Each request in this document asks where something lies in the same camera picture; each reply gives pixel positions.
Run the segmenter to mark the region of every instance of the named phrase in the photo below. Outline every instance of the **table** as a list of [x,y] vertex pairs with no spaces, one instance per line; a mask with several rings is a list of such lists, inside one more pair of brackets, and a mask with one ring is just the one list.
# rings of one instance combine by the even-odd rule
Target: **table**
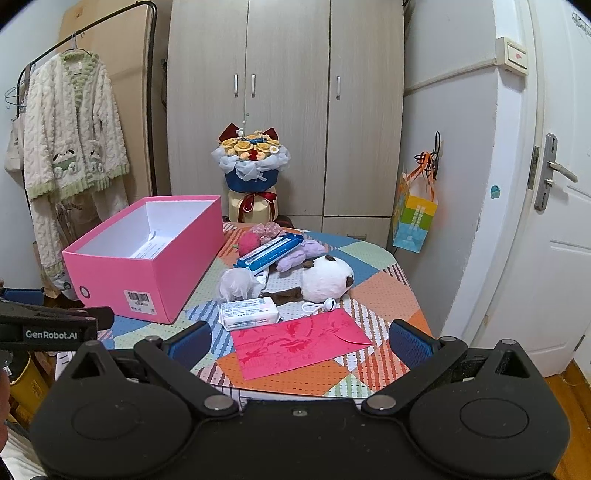
[[[147,335],[167,339],[194,322],[204,320],[212,327],[212,347],[192,372],[242,404],[249,398],[317,400],[344,397],[361,401],[408,372],[406,365],[390,350],[387,341],[390,323],[394,319],[402,319],[429,335],[431,332],[395,258],[383,248],[368,242],[327,233],[305,232],[305,236],[323,243],[332,256],[346,261],[353,269],[355,283],[340,300],[339,306],[355,319],[373,345],[309,367],[245,381],[232,337],[217,322],[214,298],[219,277],[238,259],[235,245],[249,227],[240,223],[224,224],[225,244],[175,323],[161,325],[116,317],[113,328],[103,332],[99,340],[107,348],[130,348]],[[299,268],[285,274],[271,273],[267,290],[298,286],[299,278]],[[278,309],[283,321],[305,315],[301,303],[289,303]]]

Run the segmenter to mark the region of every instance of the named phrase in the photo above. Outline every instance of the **white bell keychain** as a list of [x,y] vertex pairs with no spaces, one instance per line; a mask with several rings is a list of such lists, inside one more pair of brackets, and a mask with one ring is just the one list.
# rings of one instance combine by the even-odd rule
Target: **white bell keychain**
[[324,309],[325,312],[332,312],[336,308],[335,299],[326,299],[324,303],[312,303],[307,301],[301,306],[301,309],[306,313],[316,313],[320,309]]

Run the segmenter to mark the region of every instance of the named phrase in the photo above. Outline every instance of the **switch box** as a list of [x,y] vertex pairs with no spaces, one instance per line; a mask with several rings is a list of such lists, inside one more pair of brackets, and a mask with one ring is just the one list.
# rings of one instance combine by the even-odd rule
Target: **switch box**
[[497,65],[503,66],[505,70],[525,76],[527,69],[527,50],[523,45],[507,37],[496,39],[496,60]]

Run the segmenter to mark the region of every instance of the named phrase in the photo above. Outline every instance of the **blue sticker on wall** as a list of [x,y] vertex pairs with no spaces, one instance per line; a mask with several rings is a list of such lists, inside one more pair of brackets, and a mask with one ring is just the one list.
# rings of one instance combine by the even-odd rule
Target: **blue sticker on wall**
[[497,185],[493,185],[491,187],[491,198],[494,200],[500,196],[501,196],[501,189]]

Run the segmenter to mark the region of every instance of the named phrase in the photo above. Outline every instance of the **crochet flower bouquet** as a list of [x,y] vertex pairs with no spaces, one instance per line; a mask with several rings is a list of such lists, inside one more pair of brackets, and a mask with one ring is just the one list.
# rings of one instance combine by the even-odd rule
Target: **crochet flower bouquet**
[[226,174],[228,188],[234,192],[268,190],[277,183],[278,171],[291,158],[272,128],[245,135],[243,128],[230,124],[219,141],[220,146],[212,152],[212,156]]

